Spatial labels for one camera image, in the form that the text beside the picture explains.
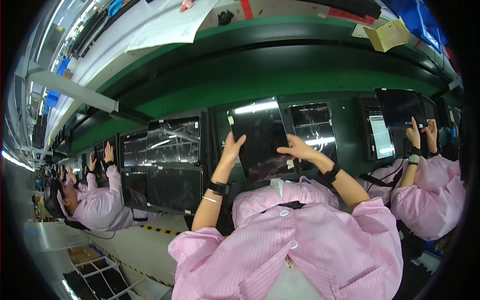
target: blue bin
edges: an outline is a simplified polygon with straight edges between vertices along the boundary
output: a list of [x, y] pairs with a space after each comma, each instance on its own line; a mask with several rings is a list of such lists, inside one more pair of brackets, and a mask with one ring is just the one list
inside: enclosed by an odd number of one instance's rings
[[423, 2], [394, 0], [391, 3], [386, 1], [385, 4], [403, 19], [405, 26], [414, 36], [442, 53], [441, 45], [447, 45], [448, 41]]

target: wrist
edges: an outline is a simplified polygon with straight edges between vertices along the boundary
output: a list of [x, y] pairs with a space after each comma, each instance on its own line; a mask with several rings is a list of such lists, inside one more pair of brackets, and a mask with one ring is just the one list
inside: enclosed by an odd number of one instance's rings
[[313, 163], [322, 174], [331, 171], [333, 169], [333, 166], [335, 165], [335, 162], [333, 162], [333, 160], [329, 159], [321, 153], [311, 159], [310, 162]]

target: black tablet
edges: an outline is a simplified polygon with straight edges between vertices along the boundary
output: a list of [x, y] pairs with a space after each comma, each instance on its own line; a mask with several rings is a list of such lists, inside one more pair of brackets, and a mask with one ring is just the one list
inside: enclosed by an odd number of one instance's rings
[[411, 128], [412, 116], [419, 128], [427, 126], [421, 96], [415, 91], [376, 88], [375, 95], [387, 128]]
[[247, 135], [239, 157], [248, 183], [294, 173], [292, 157], [276, 151], [288, 142], [274, 97], [230, 109], [227, 117], [236, 139]]

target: fluorescent light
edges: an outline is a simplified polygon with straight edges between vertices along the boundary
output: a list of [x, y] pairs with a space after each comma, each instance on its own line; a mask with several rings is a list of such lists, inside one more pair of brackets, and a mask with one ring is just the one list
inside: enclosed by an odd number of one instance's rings
[[42, 102], [40, 102], [40, 110], [38, 111], [39, 116], [42, 115], [42, 108], [43, 108], [43, 100], [42, 100]]
[[4, 158], [8, 159], [9, 161], [13, 162], [14, 164], [16, 164], [17, 166], [20, 166], [20, 167], [24, 167], [25, 169], [29, 170], [29, 171], [32, 171], [32, 172], [35, 172], [34, 169], [32, 169], [31, 167], [27, 166], [26, 164], [24, 163], [21, 163], [19, 162], [18, 160], [16, 160], [15, 158], [11, 157], [8, 153], [6, 153], [5, 151], [1, 151], [1, 154]]
[[45, 33], [43, 34], [42, 42], [40, 43], [40, 47], [38, 48], [38, 55], [36, 56], [36, 60], [38, 60], [38, 58], [40, 57], [40, 53], [42, 52], [43, 44], [45, 43], [45, 39], [47, 38], [48, 30], [50, 29], [50, 26], [52, 26], [53, 19], [55, 18], [55, 16], [59, 12], [60, 6], [63, 4], [63, 1], [64, 0], [60, 1], [60, 4], [57, 6], [57, 9], [53, 13], [52, 18], [50, 19], [50, 22], [48, 23], [47, 29], [46, 29]]
[[80, 300], [78, 299], [77, 295], [75, 295], [75, 292], [70, 288], [66, 280], [62, 280], [61, 282], [73, 300]]
[[243, 106], [241, 108], [235, 109], [236, 114], [244, 114], [248, 112], [256, 112], [257, 110], [265, 110], [265, 109], [271, 109], [271, 108], [277, 108], [278, 103], [276, 101], [270, 101], [270, 102], [263, 102], [260, 104], [254, 104], [254, 105], [248, 105], [248, 106]]
[[380, 150], [378, 150], [378, 152], [380, 152], [381, 154], [385, 154], [385, 153], [388, 153], [388, 152], [392, 152], [394, 149], [395, 149], [395, 147], [390, 146], [390, 148], [380, 149]]
[[171, 141], [171, 139], [170, 139], [170, 140], [165, 140], [165, 141], [162, 141], [162, 142], [159, 142], [159, 143], [156, 143], [155, 145], [151, 146], [150, 149], [153, 149], [153, 148], [158, 147], [158, 146], [160, 146], [160, 145], [169, 143], [170, 141]]
[[335, 141], [335, 137], [323, 137], [321, 139], [317, 139], [317, 140], [309, 140], [309, 141], [305, 141], [305, 144], [307, 144], [308, 146], [313, 146], [313, 145], [322, 145], [322, 144], [328, 144], [328, 143], [331, 143], [331, 142], [334, 142]]

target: display panel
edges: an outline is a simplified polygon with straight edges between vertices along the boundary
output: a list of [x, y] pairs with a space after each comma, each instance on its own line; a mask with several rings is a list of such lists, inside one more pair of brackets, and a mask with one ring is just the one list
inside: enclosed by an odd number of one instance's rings
[[120, 138], [122, 144], [123, 167], [144, 166], [147, 164], [147, 133], [137, 133]]
[[235, 139], [247, 135], [239, 157], [248, 183], [294, 172], [291, 156], [276, 151], [288, 147], [288, 142], [274, 98], [231, 109], [227, 117]]
[[194, 214], [203, 196], [200, 169], [148, 167], [148, 199], [152, 205]]
[[377, 159], [395, 156], [395, 147], [390, 139], [390, 133], [385, 126], [382, 115], [369, 116], [372, 127], [373, 140], [375, 142], [375, 156]]
[[414, 91], [375, 89], [387, 128], [411, 128], [412, 116], [419, 128], [427, 126], [421, 96]]
[[[296, 136], [318, 152], [322, 152], [331, 160], [337, 161], [336, 140], [330, 121], [330, 113], [326, 103], [293, 106], [290, 108], [293, 130]], [[301, 170], [314, 166], [300, 162]]]
[[199, 161], [200, 117], [151, 122], [147, 135], [149, 163]]
[[121, 173], [123, 200], [125, 204], [146, 205], [148, 202], [147, 172]]

